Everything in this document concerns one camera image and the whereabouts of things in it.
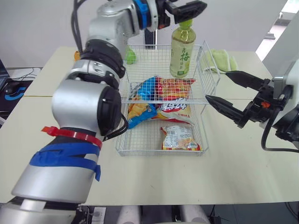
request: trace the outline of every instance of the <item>plastic bottle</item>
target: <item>plastic bottle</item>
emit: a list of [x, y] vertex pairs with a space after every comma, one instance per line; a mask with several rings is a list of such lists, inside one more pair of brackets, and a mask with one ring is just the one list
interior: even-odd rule
[[179, 24], [172, 33], [170, 73], [175, 78], [187, 76], [196, 34], [191, 29], [192, 20]]

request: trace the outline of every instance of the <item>laptop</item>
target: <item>laptop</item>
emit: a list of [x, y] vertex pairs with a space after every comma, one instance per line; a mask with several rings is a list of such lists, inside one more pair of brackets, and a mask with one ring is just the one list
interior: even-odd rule
[[0, 92], [5, 86], [6, 80], [9, 78], [9, 74], [5, 69], [2, 61], [0, 60]]

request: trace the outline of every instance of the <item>blue chip bag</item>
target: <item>blue chip bag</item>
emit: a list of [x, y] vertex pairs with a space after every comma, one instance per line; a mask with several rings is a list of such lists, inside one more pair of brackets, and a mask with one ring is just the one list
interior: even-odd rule
[[[147, 79], [133, 89], [130, 100], [154, 100], [155, 86], [156, 77]], [[154, 104], [130, 104], [128, 107], [129, 129], [156, 115], [157, 111]]]

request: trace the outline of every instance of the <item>bottle label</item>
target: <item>bottle label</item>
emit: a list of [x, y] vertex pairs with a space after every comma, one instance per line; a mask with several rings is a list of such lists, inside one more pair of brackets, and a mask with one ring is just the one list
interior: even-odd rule
[[177, 76], [185, 76], [189, 71], [192, 49], [194, 42], [182, 43], [177, 40], [171, 42], [170, 68]]

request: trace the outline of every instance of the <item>computer mouse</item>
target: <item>computer mouse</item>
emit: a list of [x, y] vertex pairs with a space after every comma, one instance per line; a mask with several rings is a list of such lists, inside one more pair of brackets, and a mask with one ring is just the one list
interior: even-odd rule
[[21, 86], [20, 82], [10, 82], [5, 86], [6, 95], [14, 95], [17, 93], [19, 87]]

